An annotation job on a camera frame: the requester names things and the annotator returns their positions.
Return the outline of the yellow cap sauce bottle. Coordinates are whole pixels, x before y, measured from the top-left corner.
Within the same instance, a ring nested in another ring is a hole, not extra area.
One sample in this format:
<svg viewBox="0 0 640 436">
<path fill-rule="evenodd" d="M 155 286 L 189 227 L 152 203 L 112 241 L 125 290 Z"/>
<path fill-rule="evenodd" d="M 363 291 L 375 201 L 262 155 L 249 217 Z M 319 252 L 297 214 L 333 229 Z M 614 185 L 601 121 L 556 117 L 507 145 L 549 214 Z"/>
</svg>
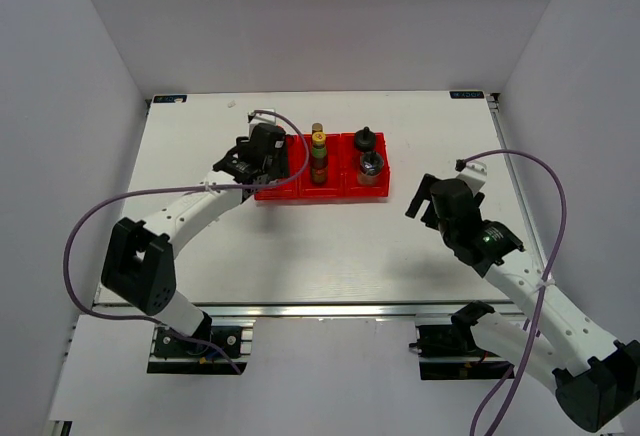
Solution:
<svg viewBox="0 0 640 436">
<path fill-rule="evenodd" d="M 328 151 L 326 147 L 326 134 L 323 131 L 314 132 L 311 135 L 311 182 L 315 185 L 323 185 L 328 178 Z"/>
</svg>

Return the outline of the black lid spice jar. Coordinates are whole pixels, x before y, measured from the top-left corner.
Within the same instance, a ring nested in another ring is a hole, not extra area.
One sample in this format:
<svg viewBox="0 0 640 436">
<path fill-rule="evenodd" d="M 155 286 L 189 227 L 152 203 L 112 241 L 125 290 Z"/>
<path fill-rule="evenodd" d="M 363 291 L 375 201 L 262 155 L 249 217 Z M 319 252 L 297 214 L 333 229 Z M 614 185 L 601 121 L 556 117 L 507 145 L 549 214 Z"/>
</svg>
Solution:
<svg viewBox="0 0 640 436">
<path fill-rule="evenodd" d="M 354 133 L 354 148 L 360 153 L 367 153 L 375 150 L 377 135 L 368 126 Z"/>
</svg>

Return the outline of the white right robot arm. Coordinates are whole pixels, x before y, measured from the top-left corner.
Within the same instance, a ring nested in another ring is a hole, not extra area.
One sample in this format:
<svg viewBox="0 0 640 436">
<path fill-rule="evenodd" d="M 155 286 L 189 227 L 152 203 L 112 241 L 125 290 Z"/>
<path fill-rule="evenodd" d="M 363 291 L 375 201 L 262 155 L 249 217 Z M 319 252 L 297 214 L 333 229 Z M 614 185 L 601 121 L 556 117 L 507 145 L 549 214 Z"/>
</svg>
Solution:
<svg viewBox="0 0 640 436">
<path fill-rule="evenodd" d="M 573 423 L 597 433 L 639 399 L 639 343 L 621 342 L 534 272 L 523 242 L 504 224 L 482 217 L 483 183 L 463 174 L 426 174 L 406 215 L 438 231 L 460 262 L 537 326 L 528 335 L 494 307 L 473 301 L 452 315 L 446 337 L 420 338 L 414 346 L 424 356 L 482 351 L 512 364 L 530 346 L 526 373 L 554 394 Z"/>
</svg>

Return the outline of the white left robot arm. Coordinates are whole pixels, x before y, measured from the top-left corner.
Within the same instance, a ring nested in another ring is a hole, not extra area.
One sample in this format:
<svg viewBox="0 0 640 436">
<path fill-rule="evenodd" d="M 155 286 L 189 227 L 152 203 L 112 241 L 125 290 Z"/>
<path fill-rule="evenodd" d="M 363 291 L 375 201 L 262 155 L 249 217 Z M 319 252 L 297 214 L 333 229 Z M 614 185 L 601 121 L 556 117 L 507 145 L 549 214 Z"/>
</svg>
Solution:
<svg viewBox="0 0 640 436">
<path fill-rule="evenodd" d="M 177 343 L 199 355 L 211 343 L 211 318 L 177 289 L 175 259 L 210 223 L 240 206 L 260 186 L 289 176 L 287 135 L 280 126 L 252 123 L 205 176 L 200 191 L 189 190 L 158 212 L 114 226 L 101 284 L 144 316 L 177 332 Z"/>
</svg>

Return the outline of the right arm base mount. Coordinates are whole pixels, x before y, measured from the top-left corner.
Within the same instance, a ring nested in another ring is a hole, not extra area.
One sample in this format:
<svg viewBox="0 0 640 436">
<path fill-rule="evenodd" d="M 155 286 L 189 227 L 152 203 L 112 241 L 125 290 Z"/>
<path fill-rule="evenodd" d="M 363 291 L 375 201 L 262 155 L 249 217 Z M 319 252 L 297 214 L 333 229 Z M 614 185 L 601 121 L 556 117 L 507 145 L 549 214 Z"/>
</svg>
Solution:
<svg viewBox="0 0 640 436">
<path fill-rule="evenodd" d="M 448 324 L 425 323 L 416 326 L 416 340 L 408 350 L 419 360 L 423 381 L 498 380 L 511 367 L 494 353 L 481 349 L 471 328 L 481 316 L 495 309 L 473 301 L 453 313 Z"/>
</svg>

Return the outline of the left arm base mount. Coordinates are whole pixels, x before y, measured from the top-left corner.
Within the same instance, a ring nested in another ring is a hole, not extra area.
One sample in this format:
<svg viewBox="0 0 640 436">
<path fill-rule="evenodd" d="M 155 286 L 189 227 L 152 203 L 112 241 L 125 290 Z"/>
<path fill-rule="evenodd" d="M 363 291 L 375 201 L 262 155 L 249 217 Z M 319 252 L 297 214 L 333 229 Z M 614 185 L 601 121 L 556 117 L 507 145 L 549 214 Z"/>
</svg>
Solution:
<svg viewBox="0 0 640 436">
<path fill-rule="evenodd" d="M 154 328 L 146 372 L 158 375 L 239 376 L 252 352 L 254 320 L 214 318 L 209 341 L 222 349 L 230 363 L 211 346 L 177 338 L 171 330 Z"/>
</svg>

